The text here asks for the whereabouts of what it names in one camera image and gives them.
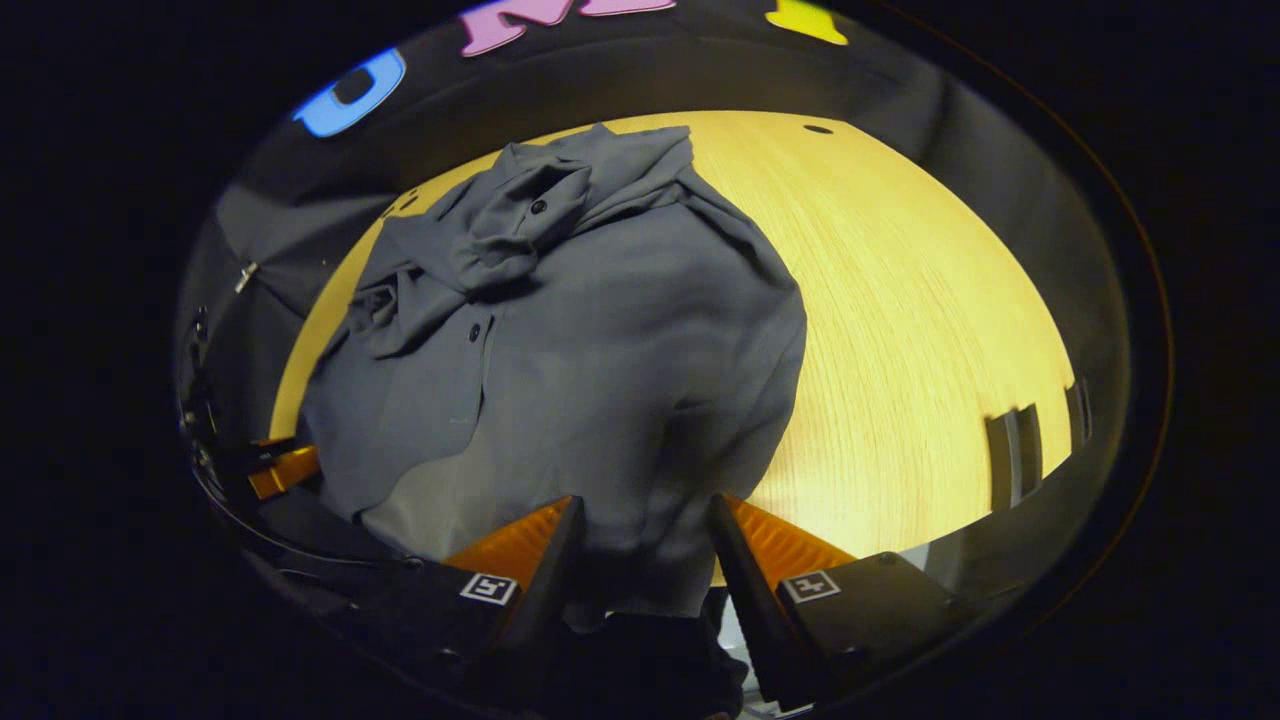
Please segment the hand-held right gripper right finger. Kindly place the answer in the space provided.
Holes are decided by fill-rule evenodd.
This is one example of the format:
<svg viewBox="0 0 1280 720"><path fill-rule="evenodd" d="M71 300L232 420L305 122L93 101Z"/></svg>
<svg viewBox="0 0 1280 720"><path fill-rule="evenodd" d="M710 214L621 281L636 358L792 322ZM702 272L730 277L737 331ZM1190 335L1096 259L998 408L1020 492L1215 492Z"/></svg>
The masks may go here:
<svg viewBox="0 0 1280 720"><path fill-rule="evenodd" d="M904 556L856 559L736 496L710 500L707 527L762 694L783 710L869 689L975 620Z"/></svg>

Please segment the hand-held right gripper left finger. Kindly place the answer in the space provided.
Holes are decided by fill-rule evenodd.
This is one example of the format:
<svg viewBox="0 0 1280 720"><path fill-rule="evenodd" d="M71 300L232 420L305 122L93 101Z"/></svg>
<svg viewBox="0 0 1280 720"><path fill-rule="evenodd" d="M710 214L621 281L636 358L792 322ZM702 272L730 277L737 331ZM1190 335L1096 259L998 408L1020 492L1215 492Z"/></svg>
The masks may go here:
<svg viewBox="0 0 1280 720"><path fill-rule="evenodd" d="M564 496L440 562L379 568L321 623L412 685L525 710L556 651L584 532L582 498Z"/></svg>

